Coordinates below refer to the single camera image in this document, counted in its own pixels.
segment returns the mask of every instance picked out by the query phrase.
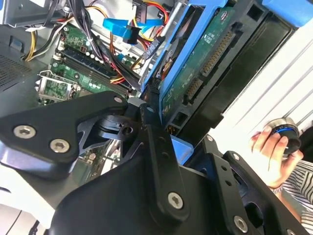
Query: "green circuit board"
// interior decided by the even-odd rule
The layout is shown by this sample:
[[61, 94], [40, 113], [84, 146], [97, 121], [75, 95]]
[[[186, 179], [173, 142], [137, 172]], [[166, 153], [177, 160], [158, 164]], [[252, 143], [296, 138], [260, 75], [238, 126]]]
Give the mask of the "green circuit board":
[[54, 65], [56, 66], [51, 67], [51, 71], [53, 73], [61, 77], [67, 78], [69, 80], [72, 80], [74, 82], [77, 82], [81, 86], [82, 90], [88, 91], [91, 94], [104, 92], [104, 91], [115, 91], [114, 89], [109, 88], [108, 86], [105, 86], [99, 82], [96, 82], [92, 80], [90, 77], [85, 76], [64, 64], [54, 62]]
[[92, 51], [92, 48], [87, 40], [87, 37], [80, 29], [68, 24], [63, 31], [65, 35], [64, 38], [65, 47], [71, 47], [82, 53]]
[[191, 80], [200, 72], [208, 53], [227, 27], [234, 12], [232, 7], [225, 7], [212, 19], [162, 100], [163, 118], [166, 118], [175, 106], [175, 102], [189, 88]]
[[45, 86], [44, 95], [56, 97], [57, 99], [66, 99], [67, 84], [56, 83], [52, 80], [48, 80]]

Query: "ventilation grille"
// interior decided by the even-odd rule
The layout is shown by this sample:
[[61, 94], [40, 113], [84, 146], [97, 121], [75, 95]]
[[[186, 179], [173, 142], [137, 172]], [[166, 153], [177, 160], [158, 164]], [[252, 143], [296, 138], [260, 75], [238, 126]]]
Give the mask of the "ventilation grille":
[[17, 83], [31, 70], [0, 55], [0, 92]]

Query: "black metal arm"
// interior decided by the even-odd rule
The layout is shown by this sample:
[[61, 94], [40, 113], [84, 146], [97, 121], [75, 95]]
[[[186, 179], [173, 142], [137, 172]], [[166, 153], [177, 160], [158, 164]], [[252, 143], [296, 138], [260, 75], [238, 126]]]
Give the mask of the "black metal arm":
[[143, 97], [150, 103], [103, 92], [0, 119], [1, 163], [47, 179], [66, 177], [87, 149], [122, 140], [121, 165], [65, 197], [51, 235], [307, 234], [244, 160], [214, 141], [205, 138], [180, 166], [152, 105], [157, 93]]

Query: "person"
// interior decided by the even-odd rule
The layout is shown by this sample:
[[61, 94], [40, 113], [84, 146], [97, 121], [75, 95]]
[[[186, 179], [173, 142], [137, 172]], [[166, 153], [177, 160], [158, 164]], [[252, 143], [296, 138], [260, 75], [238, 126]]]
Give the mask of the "person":
[[[271, 131], [270, 127], [266, 127], [250, 139], [252, 155], [247, 162], [308, 233], [313, 235], [313, 164], [302, 161], [300, 150], [283, 158], [288, 138], [281, 137], [279, 133], [270, 136]], [[303, 206], [301, 214], [283, 196], [283, 190]]]

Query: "blue plastic clip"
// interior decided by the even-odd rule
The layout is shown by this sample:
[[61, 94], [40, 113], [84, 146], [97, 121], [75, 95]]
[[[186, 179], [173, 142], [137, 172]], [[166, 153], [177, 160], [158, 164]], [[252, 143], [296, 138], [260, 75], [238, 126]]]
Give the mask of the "blue plastic clip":
[[187, 143], [175, 136], [171, 136], [171, 139], [177, 161], [179, 164], [183, 165], [194, 153], [194, 148], [190, 143]]
[[[105, 18], [103, 20], [103, 27], [112, 32], [112, 34], [123, 37], [129, 38], [131, 32], [126, 29], [128, 24], [128, 20], [118, 20], [113, 18]], [[163, 20], [156, 19], [156, 20], [147, 20], [146, 23], [137, 23], [138, 27], [145, 27], [147, 29], [153, 26], [160, 26], [163, 24]]]

